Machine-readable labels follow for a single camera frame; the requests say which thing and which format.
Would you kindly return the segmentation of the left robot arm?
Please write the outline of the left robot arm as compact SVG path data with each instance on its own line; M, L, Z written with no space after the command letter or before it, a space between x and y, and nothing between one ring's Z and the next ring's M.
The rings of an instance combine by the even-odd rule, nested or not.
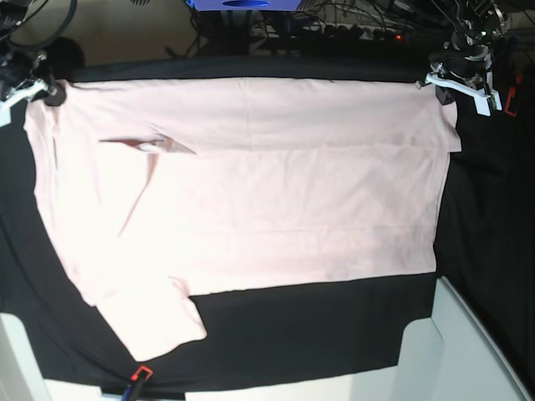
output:
M437 98L446 104L448 91L471 97L480 115L502 108L493 88L493 48L507 32L507 15L495 1L434 1L451 23L452 33L441 50L430 55L431 71L424 84L438 88Z

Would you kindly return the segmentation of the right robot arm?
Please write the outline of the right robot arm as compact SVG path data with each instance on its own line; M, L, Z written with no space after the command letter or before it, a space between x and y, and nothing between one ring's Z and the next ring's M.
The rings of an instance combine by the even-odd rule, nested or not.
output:
M43 2L32 14L31 1L1 2L1 110L9 110L22 100L42 100L57 107L66 100L64 86L54 78L46 48L53 44L70 25L78 3L71 1L66 16L56 31L35 44L20 44L12 35L41 11Z

